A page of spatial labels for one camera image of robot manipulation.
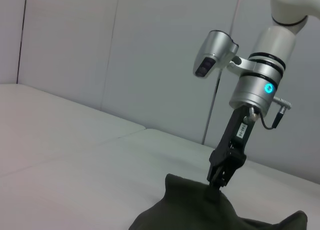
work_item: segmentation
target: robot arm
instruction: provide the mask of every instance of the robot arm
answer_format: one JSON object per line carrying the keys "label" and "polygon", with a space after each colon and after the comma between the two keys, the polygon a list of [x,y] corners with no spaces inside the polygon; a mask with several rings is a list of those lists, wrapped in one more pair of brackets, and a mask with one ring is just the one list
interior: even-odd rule
{"label": "robot arm", "polygon": [[320,0],[271,0],[271,12],[280,25],[297,25],[308,15],[320,19]]}
{"label": "robot arm", "polygon": [[[255,122],[276,128],[292,105],[275,93],[284,76],[286,64],[296,43],[296,34],[304,27],[308,15],[320,18],[320,0],[271,0],[275,26],[259,36],[248,59],[236,56],[238,45],[219,30],[211,31],[194,62],[193,73],[199,78],[215,69],[227,67],[239,76],[229,102],[234,109],[223,137],[210,156],[207,180],[215,188],[226,186],[234,172],[246,161],[246,143]],[[272,127],[264,122],[272,102],[280,105]]]}

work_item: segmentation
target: white table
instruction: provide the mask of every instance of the white table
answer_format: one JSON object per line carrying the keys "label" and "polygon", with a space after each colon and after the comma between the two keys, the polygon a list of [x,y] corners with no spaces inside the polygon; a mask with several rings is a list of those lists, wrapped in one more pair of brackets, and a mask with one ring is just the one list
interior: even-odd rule
{"label": "white table", "polygon": [[0,176],[145,129],[23,85],[0,85]]}
{"label": "white table", "polygon": [[[0,101],[1,229],[125,230],[167,173],[206,183],[209,147],[25,86],[0,85]],[[247,161],[223,191],[241,217],[303,210],[320,228],[317,184]]]}
{"label": "white table", "polygon": [[[212,149],[157,130],[111,140],[0,178],[6,230],[125,230],[164,195],[167,173],[206,183]],[[303,210],[320,226],[320,186],[247,161],[223,190],[241,217]]]}

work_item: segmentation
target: dark green cloth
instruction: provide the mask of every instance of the dark green cloth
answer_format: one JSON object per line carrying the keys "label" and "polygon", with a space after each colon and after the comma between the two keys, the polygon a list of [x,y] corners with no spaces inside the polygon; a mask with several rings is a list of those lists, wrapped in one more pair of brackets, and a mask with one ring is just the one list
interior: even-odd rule
{"label": "dark green cloth", "polygon": [[239,218],[223,193],[168,174],[164,198],[140,214],[129,230],[306,230],[307,216],[296,212],[276,225]]}

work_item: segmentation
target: blue led light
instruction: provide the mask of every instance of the blue led light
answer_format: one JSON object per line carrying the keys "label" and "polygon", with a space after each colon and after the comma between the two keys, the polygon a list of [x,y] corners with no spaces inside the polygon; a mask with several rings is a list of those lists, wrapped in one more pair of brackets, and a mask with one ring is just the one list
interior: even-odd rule
{"label": "blue led light", "polygon": [[274,91],[274,86],[272,84],[266,84],[264,88],[268,94],[271,94]]}

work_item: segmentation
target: wall seam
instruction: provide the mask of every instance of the wall seam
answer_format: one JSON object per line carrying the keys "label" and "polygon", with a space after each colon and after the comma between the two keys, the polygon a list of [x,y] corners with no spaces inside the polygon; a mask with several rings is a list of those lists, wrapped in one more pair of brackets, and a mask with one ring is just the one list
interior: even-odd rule
{"label": "wall seam", "polygon": [[[231,26],[230,26],[230,30],[229,30],[229,35],[230,35],[230,36],[232,35],[233,29],[234,29],[234,23],[235,23],[235,21],[236,21],[236,17],[237,17],[237,13],[238,13],[240,1],[241,1],[241,0],[237,0],[237,1],[236,1],[236,5],[235,5],[235,9],[234,9],[234,14],[233,14],[233,18],[232,18]],[[220,84],[220,79],[221,79],[222,71],[223,71],[222,69],[219,71],[219,75],[218,75],[217,80],[216,80],[215,89],[214,89],[214,93],[213,93],[213,97],[212,97],[212,101],[211,101],[211,106],[210,106],[210,109],[209,109],[209,114],[208,114],[208,118],[207,118],[207,121],[206,121],[206,124],[205,124],[205,129],[204,129],[203,137],[202,137],[202,142],[201,142],[202,145],[205,144],[206,137],[207,137],[207,134],[208,134],[208,128],[209,128],[209,124],[210,124],[210,119],[211,119],[212,111],[213,111],[213,109],[214,109],[214,105],[215,105],[215,101],[216,101],[215,99],[216,99],[216,96],[217,96],[217,92],[218,92],[218,88],[219,88],[219,84]]]}
{"label": "wall seam", "polygon": [[118,5],[119,5],[119,0],[116,1],[116,7],[115,7],[115,14],[114,14],[114,19],[113,19],[113,27],[112,27],[112,34],[111,34],[111,42],[110,42],[110,48],[109,48],[109,56],[108,56],[108,61],[106,64],[106,74],[105,74],[105,78],[104,78],[104,85],[103,85],[103,92],[102,92],[102,99],[101,99],[101,103],[100,103],[100,110],[102,111],[102,106],[104,103],[104,98],[105,98],[105,91],[106,91],[106,87],[107,87],[107,76],[108,76],[108,69],[109,69],[109,63],[110,63],[110,56],[111,56],[111,50],[112,50],[112,43],[113,43],[113,39],[114,39],[114,32],[115,32],[115,24],[116,24],[116,18],[117,18],[117,11],[118,11]]}
{"label": "wall seam", "polygon": [[19,51],[19,60],[18,60],[18,70],[16,74],[16,84],[18,84],[19,80],[19,71],[20,71],[20,61],[21,61],[21,49],[22,49],[22,40],[23,40],[23,35],[24,35],[24,27],[25,27],[25,17],[26,17],[26,7],[27,7],[27,0],[24,0],[24,10],[23,10],[23,19],[22,19],[22,30],[21,30],[21,39],[20,39],[20,51]]}

